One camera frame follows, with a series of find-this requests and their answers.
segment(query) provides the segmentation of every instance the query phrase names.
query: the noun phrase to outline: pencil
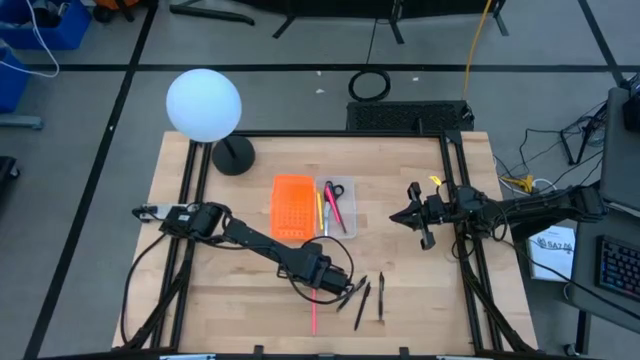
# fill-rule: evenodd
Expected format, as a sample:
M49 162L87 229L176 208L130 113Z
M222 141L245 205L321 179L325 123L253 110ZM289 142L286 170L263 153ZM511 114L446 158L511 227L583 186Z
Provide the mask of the pencil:
M320 191L316 192L318 196L318 219L320 220L320 230L324 230L324 223L322 221L322 195L320 195Z

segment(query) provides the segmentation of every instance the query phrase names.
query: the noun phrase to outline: white lamp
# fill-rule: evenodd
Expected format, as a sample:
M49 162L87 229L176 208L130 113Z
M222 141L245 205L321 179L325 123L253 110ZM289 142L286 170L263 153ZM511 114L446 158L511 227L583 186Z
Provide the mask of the white lamp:
M191 140L222 140L211 153L221 173L239 175L253 165L251 142L229 136L240 121L242 102L238 90L224 75L197 69L178 76L167 93L167 114L173 126Z

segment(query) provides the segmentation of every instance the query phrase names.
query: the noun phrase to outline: wooden tabletop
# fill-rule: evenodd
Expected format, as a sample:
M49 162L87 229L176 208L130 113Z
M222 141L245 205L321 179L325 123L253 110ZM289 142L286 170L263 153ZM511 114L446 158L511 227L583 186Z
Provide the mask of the wooden tabletop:
M486 133L464 133L471 183L501 199ZM472 354L469 320L458 262L450 249L451 225L431 226L436 246L420 249L420 234L392 223L404 209L407 187L419 181L423 195L435 191L429 176L444 179L437 139L425 138L251 138L256 162L245 174L227 177L210 166L205 201L229 206L235 217L269 235L269 203L274 176L351 176L355 181L358 235L344 240L355 262L354 282L364 274L372 291L358 331L353 326L362 292L336 313L337 305L318 306L318 333L311 334L311 304L288 281L275 276L276 264L251 251L224 251L197 245L184 318L181 352ZM158 158L150 203L177 200L188 140L167 132ZM458 175L451 147L454 172ZM191 194L195 193L199 158ZM159 223L142 225L136 256L159 235ZM156 305L169 241L139 264L129 291L128 336ZM334 263L348 268L342 251L323 242ZM485 253L498 308L522 338L536 347L529 307L515 253L506 244L485 240ZM378 274L384 272L384 321L378 321ZM319 298L330 294L319 292ZM485 348L491 347L486 317L478 302ZM168 344L173 309L167 316L163 344ZM121 343L116 331L114 345Z

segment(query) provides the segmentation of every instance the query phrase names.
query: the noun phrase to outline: pink marker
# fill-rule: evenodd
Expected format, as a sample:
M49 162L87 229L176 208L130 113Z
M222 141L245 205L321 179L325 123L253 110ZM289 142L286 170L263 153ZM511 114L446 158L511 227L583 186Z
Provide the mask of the pink marker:
M316 289L311 289L311 298L316 299ZM316 336L318 330L317 304L311 303L311 334Z
M344 188L342 187L342 185L338 185L338 186L333 186L333 183L331 181L327 181L324 185L324 197L326 201L329 201L329 204L331 205L331 209L333 210L333 214L336 216L336 221L338 222L338 224L340 224L340 226L342 226L342 231L344 231L344 233L347 233L347 228L344 226L344 221L342 221L342 215L340 214L340 209L338 209L338 203L336 202L336 200L342 195L344 194Z

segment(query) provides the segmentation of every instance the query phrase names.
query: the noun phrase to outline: orange plastic organizer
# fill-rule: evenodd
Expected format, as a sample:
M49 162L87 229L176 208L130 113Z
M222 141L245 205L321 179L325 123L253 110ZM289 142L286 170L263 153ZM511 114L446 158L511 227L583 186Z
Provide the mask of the orange plastic organizer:
M315 233L316 190L312 177L277 175L271 193L271 236L305 241Z

